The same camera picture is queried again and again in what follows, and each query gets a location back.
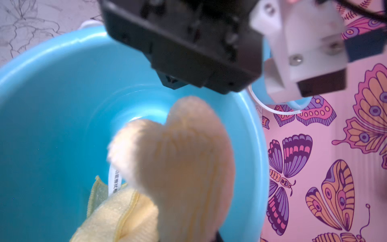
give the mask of butterfly wing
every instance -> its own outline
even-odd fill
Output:
[[[312,239],[313,242],[341,242],[340,237],[335,233],[323,233]]]
[[[353,109],[361,121],[387,132],[387,68],[376,64],[366,71],[365,81],[359,83]]]
[[[372,0],[363,0],[360,4],[358,4],[358,6],[363,8],[363,9],[366,9],[371,4],[371,2],[372,2]],[[351,19],[356,18],[358,16],[357,13],[355,13],[352,10],[346,10],[346,8],[342,5],[341,5],[341,7],[337,6],[336,8],[344,20],[351,20]]]
[[[265,116],[262,116],[262,127],[270,129],[269,122],[270,120],[268,118],[266,118]]]
[[[340,237],[342,242],[358,242],[358,240],[352,233],[341,233]]]
[[[277,110],[277,111],[280,111],[280,112],[291,112],[291,111],[293,111],[293,109],[291,109],[286,104],[277,105],[274,109]],[[295,119],[294,115],[278,115],[276,113],[274,114],[274,117],[276,118],[277,123],[278,123],[278,125],[280,127],[284,126],[287,123],[292,122]]]
[[[344,128],[346,137],[344,140],[333,140],[333,145],[348,143],[351,148],[361,149],[363,154],[378,151],[383,141],[387,138],[387,133],[382,130],[375,130],[366,127],[356,117],[346,120],[347,126]]]
[[[282,141],[284,149],[284,176],[295,176],[307,163],[312,151],[312,138],[309,135],[293,135]]]
[[[271,165],[271,167],[274,168],[277,172],[282,173],[283,158],[281,146],[277,140],[273,139],[270,142],[269,147],[269,165]]]
[[[278,235],[283,235],[288,226],[289,202],[285,189],[280,187],[269,200],[266,211],[271,227]]]
[[[269,197],[271,197],[271,195],[274,194],[274,192],[277,190],[277,187],[278,187],[278,184],[275,181],[273,180],[269,181]]]
[[[335,119],[336,113],[332,106],[320,95],[314,95],[309,105],[296,115],[298,121],[308,126],[311,123],[321,123],[329,126]]]
[[[361,17],[347,25],[346,30],[344,33],[341,34],[341,37],[343,39],[353,38],[357,35],[364,34],[372,30],[382,28],[384,26],[386,26],[386,24],[382,22],[373,19],[368,19],[366,17]]]
[[[336,9],[342,15],[345,12],[345,7],[339,3],[336,4]]]
[[[327,207],[324,204],[324,201],[322,200],[321,194],[316,187],[309,189],[305,196],[305,200],[309,210],[318,220],[332,228],[341,230],[340,225],[336,223],[336,221],[329,213]]]
[[[383,156],[382,157],[382,168],[387,169],[387,144],[380,151],[379,155]]]
[[[337,160],[333,163],[321,189],[333,215],[349,231],[353,220],[355,190],[351,171],[345,161]]]

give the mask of purple butterfly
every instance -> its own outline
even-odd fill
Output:
[[[283,235],[288,226],[289,202],[285,188],[290,188],[290,196],[293,194],[292,186],[286,178],[297,175],[307,163],[312,151],[312,138],[309,135],[293,135],[282,141],[284,159],[281,146],[277,140],[270,142],[269,164],[270,169],[269,202],[266,215],[271,227],[278,235]]]
[[[355,116],[346,120],[346,137],[332,144],[348,143],[363,154],[379,151],[382,168],[387,169],[387,67],[378,63],[366,71],[358,90],[353,105]]]
[[[288,105],[277,105],[275,110],[281,112],[291,112],[291,109]],[[320,95],[314,95],[310,100],[310,104],[302,110],[302,113],[297,115],[278,115],[274,114],[278,125],[284,126],[287,123],[292,122],[297,118],[298,121],[303,123],[305,126],[310,125],[311,123],[321,123],[325,126],[329,126],[332,121],[336,118],[336,113],[333,110],[332,106]]]

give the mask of butterfly antenna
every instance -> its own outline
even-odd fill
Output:
[[[371,218],[371,212],[370,212],[370,205],[367,203],[366,205],[366,208],[368,208],[368,224],[367,225],[364,225],[361,229],[360,229],[360,236],[363,237],[361,235],[361,230],[364,229],[365,227],[367,227],[368,225],[370,225],[370,218]]]

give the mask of pink wallpaper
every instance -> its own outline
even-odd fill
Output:
[[[380,0],[354,1],[380,11]],[[341,6],[343,38],[383,25]],[[263,112],[270,194],[261,241],[387,241],[387,54],[349,64],[345,91]],[[275,106],[278,110],[288,107]]]

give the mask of cloth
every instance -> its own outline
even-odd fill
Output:
[[[87,205],[87,219],[70,242],[157,242],[158,209],[132,188],[108,197],[108,187],[97,176]]]

